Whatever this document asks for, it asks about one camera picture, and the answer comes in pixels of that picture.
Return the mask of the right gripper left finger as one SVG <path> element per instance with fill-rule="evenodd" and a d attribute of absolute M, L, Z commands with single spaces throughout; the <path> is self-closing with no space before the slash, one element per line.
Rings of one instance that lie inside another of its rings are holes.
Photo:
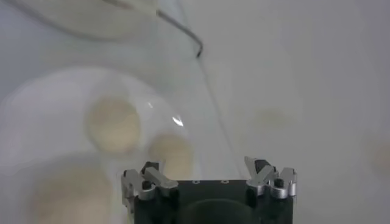
<path fill-rule="evenodd" d="M 158 196 L 177 198 L 179 183 L 164 176 L 159 171 L 159 163 L 146 162 L 138 172 L 135 169 L 125 170 L 121 175 L 122 203 L 128 213 L 135 212 L 135 199 L 152 201 Z"/>

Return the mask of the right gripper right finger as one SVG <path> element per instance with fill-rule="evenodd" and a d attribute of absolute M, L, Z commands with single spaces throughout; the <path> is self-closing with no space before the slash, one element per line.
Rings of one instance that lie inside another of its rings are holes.
<path fill-rule="evenodd" d="M 272 198 L 284 200 L 297 195 L 297 172 L 285 167 L 279 172 L 265 159 L 244 157 L 250 178 L 246 181 L 256 196 L 269 193 Z"/>

